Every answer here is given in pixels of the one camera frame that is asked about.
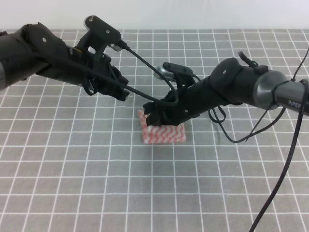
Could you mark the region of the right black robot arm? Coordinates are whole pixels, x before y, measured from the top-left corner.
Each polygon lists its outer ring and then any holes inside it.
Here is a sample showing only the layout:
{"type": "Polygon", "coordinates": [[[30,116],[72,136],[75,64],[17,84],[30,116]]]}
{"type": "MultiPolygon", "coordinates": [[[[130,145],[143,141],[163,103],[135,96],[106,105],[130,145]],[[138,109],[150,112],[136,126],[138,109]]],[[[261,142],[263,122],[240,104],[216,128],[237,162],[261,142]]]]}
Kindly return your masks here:
{"type": "Polygon", "coordinates": [[[144,105],[148,126],[179,125],[218,106],[243,103],[264,110],[281,106],[299,111],[304,85],[289,81],[279,71],[267,66],[241,66],[236,58],[227,58],[210,76],[195,82],[193,71],[185,66],[165,62],[158,68],[165,77],[177,83],[179,101],[175,106],[144,105]]]}

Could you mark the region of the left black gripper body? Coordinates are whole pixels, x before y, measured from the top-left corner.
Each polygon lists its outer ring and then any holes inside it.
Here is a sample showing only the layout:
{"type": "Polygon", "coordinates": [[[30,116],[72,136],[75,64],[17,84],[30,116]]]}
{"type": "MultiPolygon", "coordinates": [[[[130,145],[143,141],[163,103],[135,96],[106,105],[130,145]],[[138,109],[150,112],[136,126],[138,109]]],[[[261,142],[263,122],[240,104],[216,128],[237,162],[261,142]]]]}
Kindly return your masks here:
{"type": "Polygon", "coordinates": [[[61,47],[60,81],[81,86],[90,96],[95,93],[111,96],[114,89],[123,89],[123,84],[118,83],[113,74],[120,71],[111,64],[111,57],[105,53],[107,46],[91,47],[94,53],[87,47],[61,47]]]}

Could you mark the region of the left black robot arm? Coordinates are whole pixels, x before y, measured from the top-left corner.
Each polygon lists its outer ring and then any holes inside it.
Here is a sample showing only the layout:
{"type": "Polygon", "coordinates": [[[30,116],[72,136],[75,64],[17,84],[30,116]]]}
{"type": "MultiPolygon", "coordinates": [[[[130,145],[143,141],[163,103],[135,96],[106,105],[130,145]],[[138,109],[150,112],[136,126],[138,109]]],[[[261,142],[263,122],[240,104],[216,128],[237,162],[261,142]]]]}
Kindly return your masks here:
{"type": "Polygon", "coordinates": [[[83,87],[125,101],[128,80],[104,53],[107,44],[91,32],[69,46],[41,23],[26,24],[14,33],[0,33],[0,88],[33,74],[83,87]]]}

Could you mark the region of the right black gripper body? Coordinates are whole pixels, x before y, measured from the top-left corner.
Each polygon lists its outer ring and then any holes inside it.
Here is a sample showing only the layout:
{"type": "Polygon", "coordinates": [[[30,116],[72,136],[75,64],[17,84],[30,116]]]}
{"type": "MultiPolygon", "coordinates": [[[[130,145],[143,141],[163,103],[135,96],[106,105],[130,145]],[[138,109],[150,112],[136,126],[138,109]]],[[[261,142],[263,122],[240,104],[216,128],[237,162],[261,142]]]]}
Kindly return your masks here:
{"type": "Polygon", "coordinates": [[[162,125],[179,125],[217,106],[217,92],[207,79],[193,84],[179,95],[178,104],[160,112],[162,125]]]}

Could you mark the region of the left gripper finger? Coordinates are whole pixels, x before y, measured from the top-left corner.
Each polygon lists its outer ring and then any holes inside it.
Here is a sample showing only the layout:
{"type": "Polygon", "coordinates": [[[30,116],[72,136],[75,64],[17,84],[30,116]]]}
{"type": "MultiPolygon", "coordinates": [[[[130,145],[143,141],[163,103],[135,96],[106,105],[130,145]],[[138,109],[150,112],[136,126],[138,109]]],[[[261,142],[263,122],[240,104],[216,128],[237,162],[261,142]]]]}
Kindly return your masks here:
{"type": "Polygon", "coordinates": [[[125,86],[128,85],[129,81],[124,77],[122,76],[122,74],[120,72],[114,72],[114,78],[115,80],[118,82],[118,83],[121,83],[125,86]]]}
{"type": "Polygon", "coordinates": [[[128,91],[126,89],[116,88],[112,91],[111,96],[119,101],[125,101],[128,97],[128,91]]]}

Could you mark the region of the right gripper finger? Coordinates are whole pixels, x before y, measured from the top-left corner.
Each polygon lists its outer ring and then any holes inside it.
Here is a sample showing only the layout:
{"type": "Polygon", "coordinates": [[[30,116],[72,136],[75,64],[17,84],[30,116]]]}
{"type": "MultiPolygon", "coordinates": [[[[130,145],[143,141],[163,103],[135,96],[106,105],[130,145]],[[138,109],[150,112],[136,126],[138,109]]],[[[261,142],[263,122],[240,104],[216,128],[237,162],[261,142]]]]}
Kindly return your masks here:
{"type": "Polygon", "coordinates": [[[166,106],[158,104],[157,102],[148,102],[143,105],[145,115],[159,115],[166,109],[166,106]]]}
{"type": "Polygon", "coordinates": [[[151,113],[146,118],[147,126],[167,126],[168,119],[164,114],[151,113]]]}

